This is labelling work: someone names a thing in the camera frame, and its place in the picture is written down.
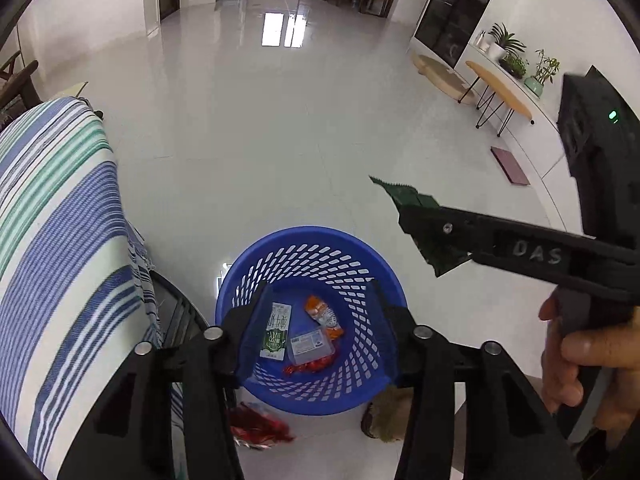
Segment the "screw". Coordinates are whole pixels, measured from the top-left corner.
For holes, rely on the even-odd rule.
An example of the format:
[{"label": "screw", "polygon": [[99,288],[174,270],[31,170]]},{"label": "screw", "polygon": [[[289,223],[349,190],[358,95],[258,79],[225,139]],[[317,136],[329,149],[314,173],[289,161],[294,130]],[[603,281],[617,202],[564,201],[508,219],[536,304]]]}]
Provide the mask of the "screw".
[{"label": "screw", "polygon": [[133,351],[138,355],[147,355],[151,352],[151,343],[149,341],[143,341],[142,343],[138,343]]},{"label": "screw", "polygon": [[433,336],[433,330],[431,330],[431,328],[429,328],[428,326],[418,325],[414,328],[414,335],[418,339],[429,339],[431,338],[431,336]]},{"label": "screw", "polygon": [[484,351],[491,355],[498,355],[502,352],[502,347],[495,341],[489,341],[484,345]]},{"label": "screw", "polygon": [[210,326],[204,331],[204,339],[215,341],[222,337],[223,331],[219,326]]}]

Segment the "clear plastic container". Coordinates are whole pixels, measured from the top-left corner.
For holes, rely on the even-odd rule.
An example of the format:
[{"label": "clear plastic container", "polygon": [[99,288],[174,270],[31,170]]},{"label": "clear plastic container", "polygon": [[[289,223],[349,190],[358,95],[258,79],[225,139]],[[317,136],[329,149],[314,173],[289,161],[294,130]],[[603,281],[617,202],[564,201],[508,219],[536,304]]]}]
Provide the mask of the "clear plastic container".
[{"label": "clear plastic container", "polygon": [[287,355],[296,366],[327,357],[334,352],[334,345],[321,326],[287,340]]}]

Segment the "glossy white floor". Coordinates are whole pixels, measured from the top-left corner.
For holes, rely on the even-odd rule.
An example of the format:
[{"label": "glossy white floor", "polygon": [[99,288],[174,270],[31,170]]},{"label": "glossy white floor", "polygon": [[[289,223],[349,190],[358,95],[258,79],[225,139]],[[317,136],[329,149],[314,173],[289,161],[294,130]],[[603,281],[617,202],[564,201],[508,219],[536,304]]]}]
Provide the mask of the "glossy white floor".
[{"label": "glossy white floor", "polygon": [[[537,374],[550,287],[473,263],[436,280],[368,179],[548,225],[534,191],[510,185],[491,156],[495,131],[476,130],[475,108],[416,72],[410,35],[322,0],[220,0],[61,68],[47,87],[90,82],[128,218],[209,319],[223,262],[272,231],[320,224],[376,248],[418,322],[455,342],[498,340]],[[400,447],[360,434],[361,412],[287,416],[299,439],[241,452],[247,479],[392,478]]]}]

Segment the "blue basket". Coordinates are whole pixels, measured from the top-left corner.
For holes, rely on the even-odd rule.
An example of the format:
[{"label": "blue basket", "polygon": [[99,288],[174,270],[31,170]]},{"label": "blue basket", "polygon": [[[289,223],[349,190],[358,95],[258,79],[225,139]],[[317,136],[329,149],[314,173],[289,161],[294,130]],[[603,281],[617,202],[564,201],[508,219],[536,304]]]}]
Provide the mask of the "blue basket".
[{"label": "blue basket", "polygon": [[290,363],[258,358],[244,382],[270,406],[300,415],[331,415],[368,402],[390,381],[383,370],[367,315],[366,283],[378,280],[391,304],[406,307],[396,275],[382,257],[351,235],[325,227],[293,227],[265,236],[242,253],[222,283],[216,324],[229,309],[247,304],[260,280],[273,283],[273,301],[292,305],[289,334],[318,325],[304,310],[313,294],[332,307],[344,329],[338,358],[317,373],[284,376]]}]

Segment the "green plant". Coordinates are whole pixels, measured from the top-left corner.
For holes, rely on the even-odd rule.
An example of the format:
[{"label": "green plant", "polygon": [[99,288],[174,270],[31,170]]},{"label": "green plant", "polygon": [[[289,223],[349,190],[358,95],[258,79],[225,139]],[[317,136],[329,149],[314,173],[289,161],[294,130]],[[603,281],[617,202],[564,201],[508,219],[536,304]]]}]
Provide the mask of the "green plant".
[{"label": "green plant", "polygon": [[537,50],[536,54],[540,56],[540,61],[536,67],[536,75],[534,78],[537,79],[541,85],[544,85],[547,79],[553,83],[554,76],[560,70],[560,62],[555,57],[545,57],[544,48]]},{"label": "green plant", "polygon": [[508,52],[506,56],[504,56],[500,60],[500,64],[506,65],[511,69],[511,72],[517,77],[522,79],[527,73],[527,66],[529,65],[529,61],[526,59],[522,59],[518,54],[514,52]]},{"label": "green plant", "polygon": [[507,28],[504,26],[504,23],[502,25],[494,23],[489,34],[495,38],[495,43],[500,45],[507,52],[513,52],[514,54],[516,52],[524,52],[524,49],[527,47],[520,40],[516,40],[514,38],[515,34],[509,33]]}]

